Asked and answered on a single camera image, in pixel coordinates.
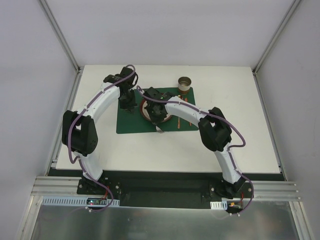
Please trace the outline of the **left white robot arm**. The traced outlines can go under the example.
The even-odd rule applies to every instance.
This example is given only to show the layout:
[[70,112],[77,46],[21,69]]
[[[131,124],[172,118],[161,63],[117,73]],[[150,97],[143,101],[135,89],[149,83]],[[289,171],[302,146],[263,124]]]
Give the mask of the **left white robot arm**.
[[121,72],[104,78],[95,95],[78,110],[67,110],[62,119],[62,144],[67,147],[71,164],[79,162],[82,174],[89,179],[88,188],[99,195],[105,191],[106,183],[100,179],[103,168],[95,153],[98,145],[96,123],[108,107],[118,102],[120,109],[133,113],[137,107],[133,88],[139,76],[132,64]]

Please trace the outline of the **silver fork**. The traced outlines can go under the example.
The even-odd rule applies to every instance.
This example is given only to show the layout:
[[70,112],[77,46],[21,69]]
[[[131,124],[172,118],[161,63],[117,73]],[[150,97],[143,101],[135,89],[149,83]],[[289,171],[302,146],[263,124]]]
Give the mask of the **silver fork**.
[[158,132],[158,133],[160,133],[160,134],[163,134],[164,133],[164,131],[159,127],[159,126],[155,126],[155,129],[156,129],[156,131]]

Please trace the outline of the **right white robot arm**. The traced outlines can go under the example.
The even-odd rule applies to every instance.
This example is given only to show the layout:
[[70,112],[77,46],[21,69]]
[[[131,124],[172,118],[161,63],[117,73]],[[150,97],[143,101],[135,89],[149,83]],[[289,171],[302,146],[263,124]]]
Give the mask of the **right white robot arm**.
[[146,110],[154,125],[171,115],[198,128],[202,144],[215,154],[222,170],[222,180],[214,187],[218,196],[232,199],[242,193],[246,179],[232,156],[231,148],[244,147],[246,141],[240,135],[242,144],[232,145],[232,131],[239,132],[219,108],[203,111],[170,92],[161,93],[153,87],[144,91],[138,86],[137,91],[146,100]]

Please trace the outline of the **green placemat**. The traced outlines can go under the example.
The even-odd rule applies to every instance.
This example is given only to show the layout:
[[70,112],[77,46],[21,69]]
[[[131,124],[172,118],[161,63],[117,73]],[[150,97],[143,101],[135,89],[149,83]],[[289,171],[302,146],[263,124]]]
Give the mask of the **green placemat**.
[[[117,134],[138,134],[154,133],[156,126],[147,120],[142,113],[146,105],[145,100],[135,90],[137,106],[133,112],[117,109],[116,133]],[[167,121],[160,123],[159,128],[164,132],[185,132],[197,131],[198,127],[177,116],[170,117]]]

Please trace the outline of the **steel cup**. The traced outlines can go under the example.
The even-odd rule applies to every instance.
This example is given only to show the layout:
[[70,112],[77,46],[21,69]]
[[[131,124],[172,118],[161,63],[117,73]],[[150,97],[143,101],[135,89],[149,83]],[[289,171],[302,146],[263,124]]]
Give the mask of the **steel cup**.
[[191,88],[192,80],[187,76],[182,76],[177,81],[178,91],[182,95],[186,95]]

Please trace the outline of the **red rimmed beige plate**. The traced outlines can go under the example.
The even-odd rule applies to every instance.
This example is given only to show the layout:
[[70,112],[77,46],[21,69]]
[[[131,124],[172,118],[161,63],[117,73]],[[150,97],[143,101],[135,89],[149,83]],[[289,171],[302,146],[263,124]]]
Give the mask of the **red rimmed beige plate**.
[[[143,99],[140,103],[139,109],[140,109],[140,113],[142,115],[142,117],[144,119],[146,119],[147,121],[151,122],[150,116],[148,111],[145,109],[145,107],[147,106],[147,101],[145,99]],[[170,114],[167,114],[167,116],[161,121],[161,123],[165,123],[167,121],[169,121],[172,118],[172,116]]]

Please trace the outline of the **copper spoon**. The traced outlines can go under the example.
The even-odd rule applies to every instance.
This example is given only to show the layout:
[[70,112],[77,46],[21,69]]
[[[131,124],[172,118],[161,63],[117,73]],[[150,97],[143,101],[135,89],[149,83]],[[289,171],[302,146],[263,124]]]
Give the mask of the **copper spoon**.
[[[178,97],[179,97],[181,100],[183,100],[182,95],[178,95]],[[178,119],[177,119],[177,129],[180,129],[180,127],[181,127],[180,117],[178,117]]]

